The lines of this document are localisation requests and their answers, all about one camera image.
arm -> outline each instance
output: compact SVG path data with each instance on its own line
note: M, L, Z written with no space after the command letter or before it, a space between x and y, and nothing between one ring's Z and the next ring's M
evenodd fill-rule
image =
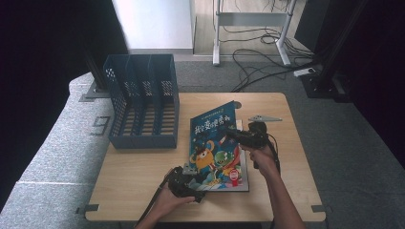
M277 171L270 148L266 146L259 150L243 145L241 147L250 151L250 159L257 162L260 173L265 177L271 208L273 209L274 218L277 220L276 227L278 229L305 228L304 222L301 220L288 194L286 185Z
M162 188L155 204L148 215L135 226L136 229L151 229L158 221L169 213L173 212L179 206L194 201L194 197L177 198L168 188L167 183Z

white wall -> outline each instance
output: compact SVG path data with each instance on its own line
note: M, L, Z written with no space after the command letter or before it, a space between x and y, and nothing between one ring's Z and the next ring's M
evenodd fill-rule
M113 0L128 50L193 49L194 0Z

power strip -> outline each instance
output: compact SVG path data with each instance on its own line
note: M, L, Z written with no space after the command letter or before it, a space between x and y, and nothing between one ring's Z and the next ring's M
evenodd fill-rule
M303 69L303 70L295 71L295 72L294 72L294 76L295 76L295 77L299 77L299 76L301 76L301 75L312 74L312 73L316 73L316 70L313 69L313 68L308 68L308 69Z

blue plastic organizer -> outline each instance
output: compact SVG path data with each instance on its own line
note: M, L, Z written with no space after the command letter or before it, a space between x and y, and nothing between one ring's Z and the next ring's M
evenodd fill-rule
M104 63L117 149L176 148L179 90L172 54L115 54Z

book title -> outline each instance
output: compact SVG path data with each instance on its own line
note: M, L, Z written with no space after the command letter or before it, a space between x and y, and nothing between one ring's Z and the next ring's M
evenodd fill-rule
M220 114L221 112L222 112L222 111L217 111L217 112L214 113L214 114L207 115L205 118L209 118L209 117L211 117L211 116L213 116L213 115ZM198 125L198 126L196 126L195 129L194 129L194 133L195 133L195 135L196 135L196 134L201 133L201 132L204 132L204 131L206 131L206 130L210 130L210 129L216 128L216 127L218 127L218 126L220 126L220 125L223 125L226 121L229 121L229 120L230 120L230 117L229 117L228 115L220 115L218 118L215 118L215 119L212 120L212 121L210 121L210 120L208 119L208 120L206 120L206 121L204 122L203 125Z

